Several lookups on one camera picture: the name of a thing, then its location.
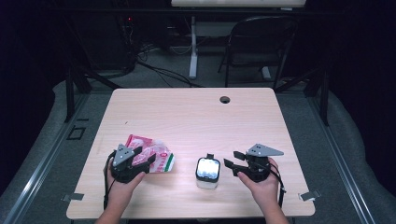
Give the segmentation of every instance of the office chair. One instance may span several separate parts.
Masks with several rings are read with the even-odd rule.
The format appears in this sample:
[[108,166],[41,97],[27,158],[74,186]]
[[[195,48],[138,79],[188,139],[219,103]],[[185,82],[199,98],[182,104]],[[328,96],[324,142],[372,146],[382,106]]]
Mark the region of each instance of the office chair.
[[231,30],[219,66],[226,64],[225,87],[229,84],[231,67],[276,66],[273,89],[282,73],[286,57],[297,30],[297,20],[291,17],[250,17],[238,22]]

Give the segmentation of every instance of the desk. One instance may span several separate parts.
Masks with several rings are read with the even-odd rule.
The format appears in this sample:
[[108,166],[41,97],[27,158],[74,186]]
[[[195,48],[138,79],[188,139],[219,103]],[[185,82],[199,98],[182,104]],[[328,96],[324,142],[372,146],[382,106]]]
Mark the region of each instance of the desk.
[[[304,7],[305,0],[172,0],[172,7]],[[197,77],[198,54],[196,48],[196,22],[195,17],[191,18],[191,79]]]
[[[227,96],[230,103],[219,98]],[[98,218],[103,211],[103,168],[107,156],[129,134],[162,140],[175,155],[169,173],[148,174],[136,188],[124,218],[262,217],[248,188],[223,164],[233,151],[256,143],[281,150],[276,157],[287,193],[283,211],[288,217],[311,216],[312,202],[299,200],[308,192],[275,94],[271,89],[119,89],[113,92],[93,141],[72,201],[71,219]],[[221,162],[216,189],[199,189],[195,168],[206,153]]]

